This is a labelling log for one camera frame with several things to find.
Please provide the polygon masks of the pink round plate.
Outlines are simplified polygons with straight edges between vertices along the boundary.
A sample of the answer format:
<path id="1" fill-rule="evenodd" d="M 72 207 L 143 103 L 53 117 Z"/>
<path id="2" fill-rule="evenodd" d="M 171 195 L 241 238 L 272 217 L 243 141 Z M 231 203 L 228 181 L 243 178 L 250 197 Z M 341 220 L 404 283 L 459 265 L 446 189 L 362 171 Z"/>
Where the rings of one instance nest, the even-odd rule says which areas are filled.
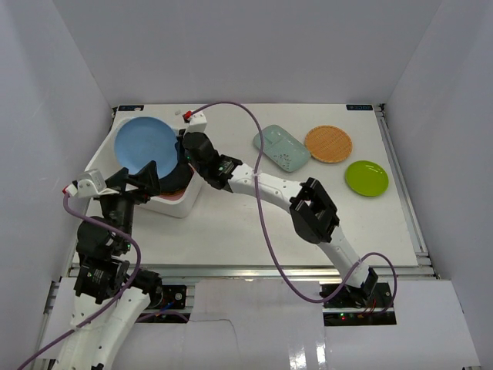
<path id="1" fill-rule="evenodd" d="M 187 188 L 184 187 L 183 189 L 180 189 L 177 191 L 164 192 L 164 193 L 161 193 L 159 195 L 159 198 L 164 199 L 164 200 L 168 200 L 168 201 L 176 201 L 176 200 L 179 200 L 180 198 L 182 198 L 184 196 L 184 194 L 186 193 L 186 191 L 187 191 Z"/>

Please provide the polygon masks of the blue round plate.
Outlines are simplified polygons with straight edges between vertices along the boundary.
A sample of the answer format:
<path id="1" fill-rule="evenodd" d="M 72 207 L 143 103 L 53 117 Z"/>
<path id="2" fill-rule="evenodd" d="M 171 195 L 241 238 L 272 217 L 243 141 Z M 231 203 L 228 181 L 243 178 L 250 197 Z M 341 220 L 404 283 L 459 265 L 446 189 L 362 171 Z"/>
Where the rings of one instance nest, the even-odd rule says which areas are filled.
<path id="1" fill-rule="evenodd" d="M 130 174 L 137 174 L 153 160 L 159 178 L 163 178 L 178 164 L 177 143 L 173 129 L 160 119 L 136 117 L 119 129 L 114 152 L 119 164 Z"/>

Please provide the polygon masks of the white plastic bin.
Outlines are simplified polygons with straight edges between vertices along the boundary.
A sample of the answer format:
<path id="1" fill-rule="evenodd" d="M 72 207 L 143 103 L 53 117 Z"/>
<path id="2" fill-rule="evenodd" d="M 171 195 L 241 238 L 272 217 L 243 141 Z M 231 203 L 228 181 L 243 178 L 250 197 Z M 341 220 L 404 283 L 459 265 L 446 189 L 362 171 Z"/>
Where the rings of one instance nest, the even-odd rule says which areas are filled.
<path id="1" fill-rule="evenodd" d="M 97 169 L 101 172 L 102 176 L 107 179 L 123 168 L 117 161 L 114 152 L 116 134 L 123 124 L 136 117 L 152 117 L 160 119 L 173 129 L 176 136 L 181 129 L 186 128 L 183 118 L 179 116 L 170 116 L 164 113 L 145 113 L 143 111 L 118 111 L 115 114 L 115 118 L 108 135 L 103 140 L 92 159 L 89 161 L 89 164 L 86 166 L 87 171 Z M 187 191 L 182 198 L 176 201 L 168 201 L 159 197 L 153 197 L 148 203 L 143 204 L 141 207 L 172 217 L 184 218 L 191 211 L 202 187 L 202 183 L 203 180 L 200 175 L 196 174 L 195 170 L 193 170 L 193 177 L 186 187 Z"/>

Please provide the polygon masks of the celadon divided oval plate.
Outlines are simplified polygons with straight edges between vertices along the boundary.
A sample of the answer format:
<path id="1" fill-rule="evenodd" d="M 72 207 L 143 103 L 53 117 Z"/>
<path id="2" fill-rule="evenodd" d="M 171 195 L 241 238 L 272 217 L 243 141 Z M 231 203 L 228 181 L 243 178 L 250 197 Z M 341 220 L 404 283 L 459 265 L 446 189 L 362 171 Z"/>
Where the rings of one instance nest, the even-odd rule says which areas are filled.
<path id="1" fill-rule="evenodd" d="M 263 154 L 285 172 L 299 170 L 311 158 L 310 151 L 278 125 L 265 127 L 262 134 Z"/>

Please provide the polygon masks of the woven bamboo round plate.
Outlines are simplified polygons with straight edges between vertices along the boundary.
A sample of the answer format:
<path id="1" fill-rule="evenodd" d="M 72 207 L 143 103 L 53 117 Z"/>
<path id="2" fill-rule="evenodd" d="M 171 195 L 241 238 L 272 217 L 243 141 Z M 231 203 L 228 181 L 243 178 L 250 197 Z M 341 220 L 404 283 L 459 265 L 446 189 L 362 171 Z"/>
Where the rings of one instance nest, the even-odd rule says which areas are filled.
<path id="1" fill-rule="evenodd" d="M 317 126 L 307 133 L 304 145 L 315 160 L 323 163 L 340 163 L 352 153 L 350 136 L 335 126 Z"/>

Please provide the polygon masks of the lime green round plate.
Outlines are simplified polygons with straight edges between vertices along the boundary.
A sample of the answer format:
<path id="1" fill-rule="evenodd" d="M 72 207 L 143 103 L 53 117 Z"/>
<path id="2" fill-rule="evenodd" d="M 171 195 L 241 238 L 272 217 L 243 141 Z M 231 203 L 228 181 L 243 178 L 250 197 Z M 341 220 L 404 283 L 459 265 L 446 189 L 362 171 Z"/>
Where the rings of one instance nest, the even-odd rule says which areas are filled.
<path id="1" fill-rule="evenodd" d="M 352 191 L 363 197 L 379 197 L 389 186 L 385 169 L 368 160 L 358 160 L 350 164 L 344 173 L 344 179 Z"/>

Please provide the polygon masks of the black round plate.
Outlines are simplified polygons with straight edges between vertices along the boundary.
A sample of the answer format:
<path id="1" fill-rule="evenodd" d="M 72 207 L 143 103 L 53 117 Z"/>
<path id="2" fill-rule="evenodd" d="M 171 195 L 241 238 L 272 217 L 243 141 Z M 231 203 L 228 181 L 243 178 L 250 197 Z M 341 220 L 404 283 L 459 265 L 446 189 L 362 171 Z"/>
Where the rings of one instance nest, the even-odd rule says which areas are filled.
<path id="1" fill-rule="evenodd" d="M 161 194 L 176 193 L 185 189 L 193 177 L 193 169 L 186 161 L 179 161 L 175 168 L 159 179 Z"/>

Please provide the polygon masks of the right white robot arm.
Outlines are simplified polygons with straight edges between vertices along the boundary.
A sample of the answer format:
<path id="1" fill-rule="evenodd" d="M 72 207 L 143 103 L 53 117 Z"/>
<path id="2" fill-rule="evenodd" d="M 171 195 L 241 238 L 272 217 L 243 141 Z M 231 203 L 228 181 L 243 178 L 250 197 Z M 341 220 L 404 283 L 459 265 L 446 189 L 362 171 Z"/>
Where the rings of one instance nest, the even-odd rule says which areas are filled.
<path id="1" fill-rule="evenodd" d="M 337 207 L 322 184 L 310 177 L 304 182 L 284 180 L 260 173 L 241 160 L 220 154 L 205 133 L 183 132 L 178 147 L 187 162 L 213 188 L 255 197 L 260 225 L 270 256 L 290 288 L 310 303 L 325 303 L 347 291 L 349 301 L 366 307 L 376 297 L 377 273 L 369 267 L 350 245 L 340 226 Z M 263 217 L 262 202 L 266 201 L 290 216 L 298 237 L 319 247 L 342 277 L 341 286 L 326 298 L 309 298 L 289 281 L 274 253 Z"/>

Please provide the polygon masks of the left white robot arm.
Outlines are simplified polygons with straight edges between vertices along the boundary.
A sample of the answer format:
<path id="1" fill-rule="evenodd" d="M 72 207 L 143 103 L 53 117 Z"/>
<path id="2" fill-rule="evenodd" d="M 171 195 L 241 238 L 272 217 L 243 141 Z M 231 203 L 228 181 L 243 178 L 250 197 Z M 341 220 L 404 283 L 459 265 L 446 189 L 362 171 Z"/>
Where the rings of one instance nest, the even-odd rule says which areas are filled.
<path id="1" fill-rule="evenodd" d="M 139 249 L 132 238 L 134 208 L 159 195 L 157 165 L 151 160 L 135 174 L 123 167 L 108 179 L 89 170 L 63 193 L 65 210 L 82 222 L 71 329 L 53 367 L 109 369 L 139 315 L 163 298 L 158 274 L 121 258 Z"/>

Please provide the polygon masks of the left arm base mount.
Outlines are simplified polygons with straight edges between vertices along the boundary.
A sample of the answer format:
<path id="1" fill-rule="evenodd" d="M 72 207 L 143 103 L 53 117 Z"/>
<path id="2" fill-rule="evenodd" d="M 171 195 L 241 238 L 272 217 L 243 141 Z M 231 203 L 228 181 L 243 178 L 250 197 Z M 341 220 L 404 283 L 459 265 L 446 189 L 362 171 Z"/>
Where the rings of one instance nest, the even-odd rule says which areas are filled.
<path id="1" fill-rule="evenodd" d="M 164 284 L 161 276 L 153 271 L 141 270 L 132 282 L 150 296 L 150 303 L 139 316 L 139 323 L 187 323 L 189 314 L 181 310 L 186 307 L 186 285 Z"/>

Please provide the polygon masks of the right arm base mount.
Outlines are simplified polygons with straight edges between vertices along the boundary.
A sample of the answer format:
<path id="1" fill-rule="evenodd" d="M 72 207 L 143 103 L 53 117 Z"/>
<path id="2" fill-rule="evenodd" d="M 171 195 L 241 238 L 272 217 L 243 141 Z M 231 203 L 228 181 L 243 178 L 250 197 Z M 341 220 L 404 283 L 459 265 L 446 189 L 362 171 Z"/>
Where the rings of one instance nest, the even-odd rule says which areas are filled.
<path id="1" fill-rule="evenodd" d="M 388 283 L 377 283 L 369 301 L 364 303 L 347 289 L 324 303 L 325 327 L 392 326 L 397 324 L 392 292 Z"/>

